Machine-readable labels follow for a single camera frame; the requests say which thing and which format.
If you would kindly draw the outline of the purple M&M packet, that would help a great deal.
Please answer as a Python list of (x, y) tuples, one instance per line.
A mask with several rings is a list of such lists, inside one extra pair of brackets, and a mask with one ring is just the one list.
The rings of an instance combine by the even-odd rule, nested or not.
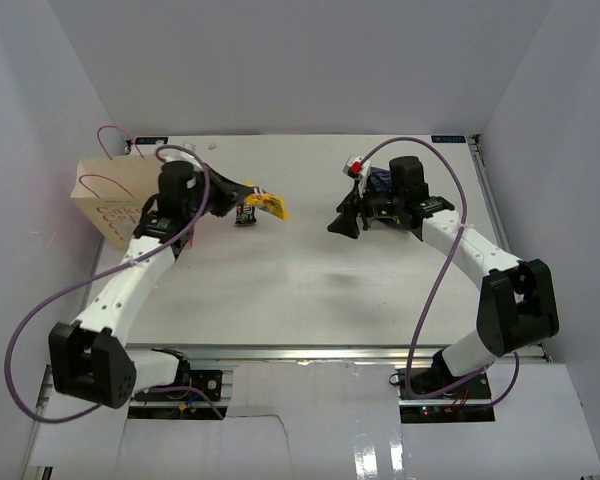
[(255, 207), (243, 201), (236, 206), (235, 226), (251, 226), (257, 223)]

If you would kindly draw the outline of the yellow M&M packet back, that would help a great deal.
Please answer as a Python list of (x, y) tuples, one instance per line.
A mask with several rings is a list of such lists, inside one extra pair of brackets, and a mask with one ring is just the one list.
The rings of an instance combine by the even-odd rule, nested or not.
[(247, 183), (246, 186), (250, 189), (249, 195), (245, 198), (247, 205), (267, 212), (283, 221), (289, 218), (285, 200), (282, 196), (274, 195), (252, 183)]

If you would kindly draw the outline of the beige and pink paper bag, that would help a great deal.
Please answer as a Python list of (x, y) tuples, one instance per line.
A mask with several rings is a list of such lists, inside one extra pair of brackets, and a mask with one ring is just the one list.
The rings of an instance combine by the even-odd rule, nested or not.
[(113, 248), (124, 251), (143, 205), (158, 191), (162, 162), (155, 157), (159, 146), (135, 145), (136, 137), (121, 127), (103, 125), (96, 135), (108, 129), (126, 138), (126, 153), (115, 156), (103, 147), (102, 157), (80, 160), (71, 199)]

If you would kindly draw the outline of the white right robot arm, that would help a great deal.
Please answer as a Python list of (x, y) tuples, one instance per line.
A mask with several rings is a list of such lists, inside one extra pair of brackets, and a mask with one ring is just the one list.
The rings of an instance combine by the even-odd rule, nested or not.
[(467, 375), (558, 333), (548, 265), (524, 261), (467, 226), (448, 200), (430, 194), (417, 157), (394, 158), (386, 170), (351, 157), (344, 172), (354, 183), (329, 232), (356, 239), (373, 221), (393, 224), (445, 255), (479, 291), (475, 328), (407, 381), (415, 394), (455, 398), (466, 389)]

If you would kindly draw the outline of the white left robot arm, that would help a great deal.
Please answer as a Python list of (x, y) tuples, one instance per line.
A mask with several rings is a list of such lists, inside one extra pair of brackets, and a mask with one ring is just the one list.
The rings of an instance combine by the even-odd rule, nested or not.
[(191, 374), (174, 352), (132, 357), (128, 336), (151, 291), (192, 239), (195, 223), (207, 213), (227, 215), (253, 190), (189, 161), (163, 164), (157, 185), (123, 263), (71, 323), (58, 323), (49, 334), (53, 384), (61, 394), (117, 409), (141, 390), (158, 387), (171, 399), (190, 390)]

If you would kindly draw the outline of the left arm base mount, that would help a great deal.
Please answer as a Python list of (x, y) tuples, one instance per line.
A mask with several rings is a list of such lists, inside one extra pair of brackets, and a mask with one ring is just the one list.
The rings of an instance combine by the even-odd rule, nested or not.
[(222, 400), (221, 370), (179, 373), (168, 386), (151, 387), (132, 398), (128, 418), (136, 420), (223, 420), (227, 406)]

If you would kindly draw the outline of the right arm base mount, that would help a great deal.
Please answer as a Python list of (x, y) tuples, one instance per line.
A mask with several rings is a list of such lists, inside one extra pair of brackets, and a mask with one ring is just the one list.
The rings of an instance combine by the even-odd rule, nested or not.
[(403, 425), (491, 423), (496, 420), (489, 381), (485, 373), (437, 397), (419, 399), (405, 388), (405, 370), (388, 378), (398, 392), (400, 420)]

